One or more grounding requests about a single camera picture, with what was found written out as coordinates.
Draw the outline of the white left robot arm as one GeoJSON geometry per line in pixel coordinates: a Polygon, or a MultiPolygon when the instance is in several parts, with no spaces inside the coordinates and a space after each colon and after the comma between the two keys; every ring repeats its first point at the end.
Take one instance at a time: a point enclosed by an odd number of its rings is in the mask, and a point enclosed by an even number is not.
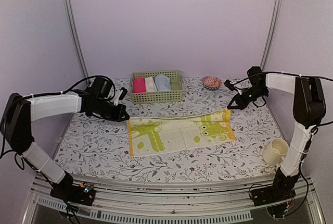
{"type": "Polygon", "coordinates": [[[39,94],[10,95],[1,118],[3,142],[10,146],[9,152],[20,157],[24,165],[40,174],[52,187],[50,195],[65,204],[77,203],[91,206],[96,191],[89,182],[74,184],[74,178],[61,168],[43,149],[34,134],[36,127],[50,127],[55,120],[60,121],[76,113],[83,113],[96,119],[124,122],[130,116],[126,106],[120,102],[127,95],[127,89],[116,88],[107,76],[90,76],[92,80],[86,88],[79,85],[84,78],[66,90],[39,94]]]}

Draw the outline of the light blue towel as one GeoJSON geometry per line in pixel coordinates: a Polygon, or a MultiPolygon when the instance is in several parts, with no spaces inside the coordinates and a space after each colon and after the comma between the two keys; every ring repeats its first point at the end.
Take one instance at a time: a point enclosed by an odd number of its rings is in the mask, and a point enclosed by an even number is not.
{"type": "Polygon", "coordinates": [[[155,77],[155,85],[158,92],[169,92],[172,90],[170,78],[163,74],[159,74],[155,77]]]}

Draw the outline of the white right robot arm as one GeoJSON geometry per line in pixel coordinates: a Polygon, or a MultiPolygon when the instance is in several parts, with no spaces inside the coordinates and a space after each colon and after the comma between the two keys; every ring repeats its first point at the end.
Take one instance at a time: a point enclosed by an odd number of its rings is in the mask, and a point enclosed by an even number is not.
{"type": "Polygon", "coordinates": [[[299,178],[304,177],[302,163],[309,152],[312,137],[317,133],[318,127],[322,126],[326,104],[321,77],[264,72],[259,66],[251,67],[247,75],[251,84],[248,88],[238,88],[237,82],[224,82],[229,90],[237,91],[228,104],[228,109],[243,110],[258,98],[267,97],[270,89],[293,95],[294,130],[288,154],[277,169],[271,186],[250,191],[254,205],[261,206],[295,197],[294,186],[299,178]]]}

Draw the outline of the green white small packet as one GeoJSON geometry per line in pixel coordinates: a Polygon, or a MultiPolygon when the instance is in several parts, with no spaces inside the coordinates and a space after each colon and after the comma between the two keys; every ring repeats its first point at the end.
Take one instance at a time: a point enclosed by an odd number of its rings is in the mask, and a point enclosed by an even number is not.
{"type": "Polygon", "coordinates": [[[130,156],[155,156],[235,141],[230,119],[229,109],[186,117],[133,117],[126,122],[130,156]]]}

